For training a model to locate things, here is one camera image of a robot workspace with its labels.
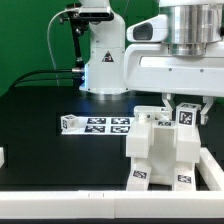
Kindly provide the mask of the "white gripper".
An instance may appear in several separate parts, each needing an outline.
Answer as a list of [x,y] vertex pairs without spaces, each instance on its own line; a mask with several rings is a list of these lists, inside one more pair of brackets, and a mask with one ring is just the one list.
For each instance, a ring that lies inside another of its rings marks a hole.
[[173,94],[204,96],[200,114],[205,125],[213,97],[224,97],[224,42],[209,44],[204,56],[186,57],[171,56],[165,44],[132,44],[125,52],[124,81],[131,90],[163,93],[169,119]]

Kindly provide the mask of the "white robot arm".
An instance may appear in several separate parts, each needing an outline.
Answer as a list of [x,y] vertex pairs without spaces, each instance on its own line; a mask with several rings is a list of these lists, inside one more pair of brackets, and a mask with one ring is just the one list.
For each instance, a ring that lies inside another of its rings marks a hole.
[[128,90],[199,95],[201,118],[224,97],[224,0],[159,0],[159,14],[129,28],[110,0],[80,0],[90,22],[90,60],[83,89],[95,94]]

